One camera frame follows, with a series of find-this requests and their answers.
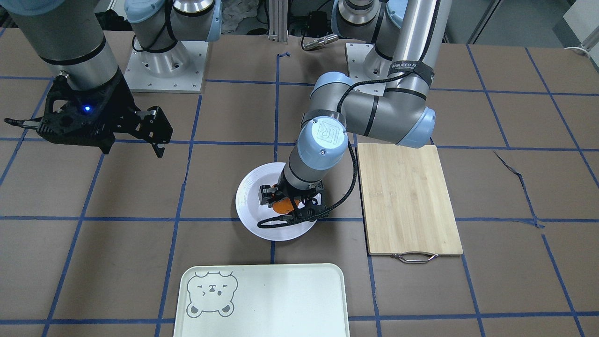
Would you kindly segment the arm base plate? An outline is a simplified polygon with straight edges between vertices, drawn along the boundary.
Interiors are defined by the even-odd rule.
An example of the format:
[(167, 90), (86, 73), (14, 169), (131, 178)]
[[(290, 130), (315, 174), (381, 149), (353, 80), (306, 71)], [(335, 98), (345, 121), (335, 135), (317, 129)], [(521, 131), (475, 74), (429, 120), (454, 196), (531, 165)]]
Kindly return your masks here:
[(200, 94), (208, 47), (206, 41), (178, 41), (164, 53), (133, 51), (124, 78), (132, 92)]
[(346, 44), (347, 68), (354, 82), (387, 79), (392, 59), (387, 59), (375, 44)]

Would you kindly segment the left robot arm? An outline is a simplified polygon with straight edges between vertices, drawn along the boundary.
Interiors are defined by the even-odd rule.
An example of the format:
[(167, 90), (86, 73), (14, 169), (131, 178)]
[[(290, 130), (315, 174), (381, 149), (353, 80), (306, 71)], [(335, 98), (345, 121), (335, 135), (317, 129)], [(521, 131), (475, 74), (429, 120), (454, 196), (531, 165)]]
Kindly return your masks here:
[(425, 145), (436, 124), (426, 106), (434, 66), (445, 32), (449, 0), (409, 0), (405, 7), (391, 0), (337, 0), (331, 26), (342, 37), (381, 46), (389, 67), (374, 80), (354, 82), (331, 71), (317, 79), (301, 132), (274, 186), (260, 188), (260, 204), (274, 208), (288, 201), (291, 211), (257, 222), (259, 228), (313, 222), (338, 207), (318, 203), (322, 180), (345, 151), (357, 159), (347, 133), (360, 134), (403, 147)]

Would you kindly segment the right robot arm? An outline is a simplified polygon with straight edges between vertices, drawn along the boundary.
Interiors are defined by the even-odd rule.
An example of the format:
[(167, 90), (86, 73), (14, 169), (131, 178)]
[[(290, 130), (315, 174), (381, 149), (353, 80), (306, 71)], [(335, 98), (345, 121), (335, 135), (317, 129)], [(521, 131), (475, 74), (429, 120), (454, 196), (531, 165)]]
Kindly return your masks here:
[(6, 118), (55, 144), (108, 154), (116, 132), (150, 143), (159, 158), (173, 128), (158, 106), (141, 110), (88, 0), (3, 0), (37, 55), (54, 74), (42, 117)]

